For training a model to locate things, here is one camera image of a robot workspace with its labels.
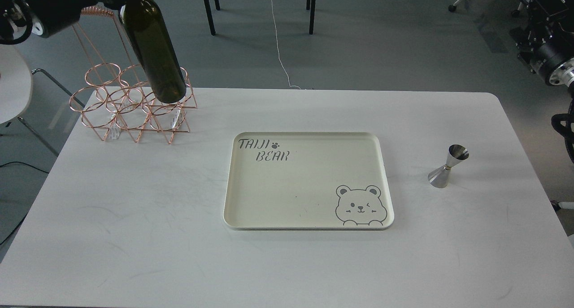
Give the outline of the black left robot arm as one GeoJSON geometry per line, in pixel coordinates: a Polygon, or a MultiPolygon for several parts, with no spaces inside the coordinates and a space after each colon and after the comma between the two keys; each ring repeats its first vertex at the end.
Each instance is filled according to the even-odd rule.
{"type": "Polygon", "coordinates": [[[72,26],[85,8],[99,3],[119,10],[128,0],[1,0],[1,44],[16,45],[30,35],[49,38],[72,26]]]}

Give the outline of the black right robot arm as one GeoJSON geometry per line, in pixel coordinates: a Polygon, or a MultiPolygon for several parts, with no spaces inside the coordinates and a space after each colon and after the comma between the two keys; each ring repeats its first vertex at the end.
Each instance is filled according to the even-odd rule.
{"type": "Polygon", "coordinates": [[[573,94],[574,0],[519,0],[527,12],[525,28],[509,34],[518,59],[546,85],[565,85],[573,94]]]}

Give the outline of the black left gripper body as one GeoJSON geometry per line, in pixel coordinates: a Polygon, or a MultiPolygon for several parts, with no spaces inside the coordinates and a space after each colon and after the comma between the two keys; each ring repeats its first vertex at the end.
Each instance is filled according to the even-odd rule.
{"type": "Polygon", "coordinates": [[[131,0],[27,0],[33,18],[33,34],[49,38],[78,22],[84,8],[103,4],[120,10],[131,0]]]}

